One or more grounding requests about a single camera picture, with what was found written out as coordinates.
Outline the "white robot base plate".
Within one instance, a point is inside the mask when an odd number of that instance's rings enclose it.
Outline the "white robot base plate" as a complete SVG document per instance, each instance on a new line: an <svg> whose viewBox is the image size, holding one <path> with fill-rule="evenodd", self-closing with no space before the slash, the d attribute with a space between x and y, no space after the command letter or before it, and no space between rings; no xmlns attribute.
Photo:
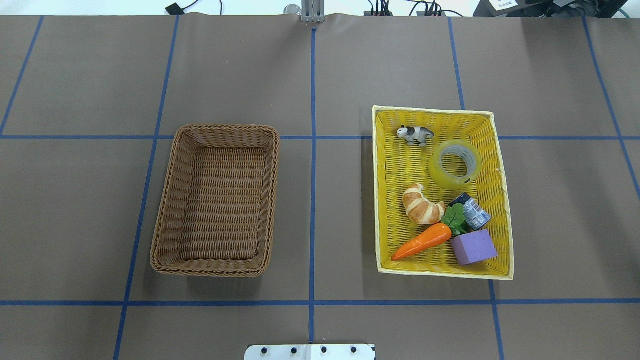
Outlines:
<svg viewBox="0 0 640 360"><path fill-rule="evenodd" d="M263 344L251 345L245 360L376 360L374 344Z"/></svg>

